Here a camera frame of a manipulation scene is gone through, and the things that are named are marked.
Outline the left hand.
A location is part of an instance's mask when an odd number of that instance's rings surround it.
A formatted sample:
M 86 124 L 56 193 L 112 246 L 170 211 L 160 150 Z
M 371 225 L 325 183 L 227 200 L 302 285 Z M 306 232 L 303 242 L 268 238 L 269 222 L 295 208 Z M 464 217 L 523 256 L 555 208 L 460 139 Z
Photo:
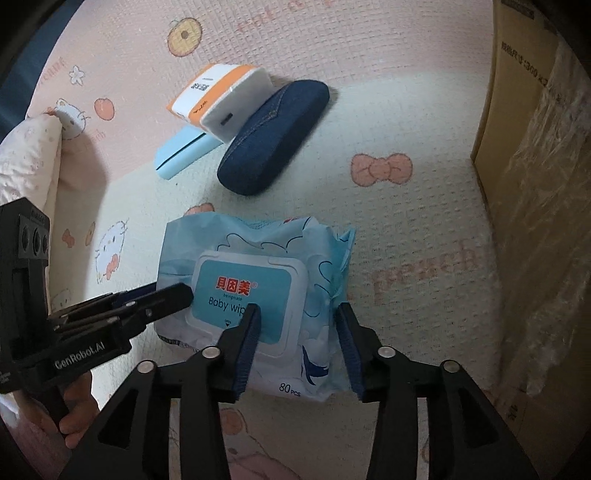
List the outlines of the left hand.
M 17 391 L 14 393 L 14 399 L 27 420 L 49 435 L 59 433 L 65 446 L 73 450 L 99 413 L 91 386 L 92 373 L 86 372 L 65 388 L 63 399 L 69 413 L 58 424 L 55 424 L 46 410 L 26 393 Z

